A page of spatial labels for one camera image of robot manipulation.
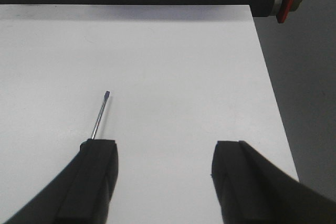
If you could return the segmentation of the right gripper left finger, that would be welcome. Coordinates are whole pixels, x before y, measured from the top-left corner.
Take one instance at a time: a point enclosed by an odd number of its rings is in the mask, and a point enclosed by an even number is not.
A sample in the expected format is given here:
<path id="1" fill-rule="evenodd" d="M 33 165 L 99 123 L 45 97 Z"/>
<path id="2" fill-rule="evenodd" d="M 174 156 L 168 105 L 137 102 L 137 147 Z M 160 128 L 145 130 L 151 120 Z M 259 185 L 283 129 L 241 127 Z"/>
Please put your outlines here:
<path id="1" fill-rule="evenodd" d="M 115 141 L 88 139 L 71 162 L 7 223 L 106 223 L 118 165 Z"/>

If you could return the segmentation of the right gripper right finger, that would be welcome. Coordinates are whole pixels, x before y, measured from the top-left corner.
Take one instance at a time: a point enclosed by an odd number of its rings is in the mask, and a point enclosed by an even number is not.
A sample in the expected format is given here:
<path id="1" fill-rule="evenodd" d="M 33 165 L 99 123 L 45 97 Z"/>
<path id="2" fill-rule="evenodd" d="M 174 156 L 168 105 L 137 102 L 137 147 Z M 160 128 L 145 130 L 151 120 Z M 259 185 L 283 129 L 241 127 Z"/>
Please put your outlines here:
<path id="1" fill-rule="evenodd" d="M 212 179 L 224 223 L 335 223 L 335 202 L 299 183 L 245 141 L 219 141 Z"/>

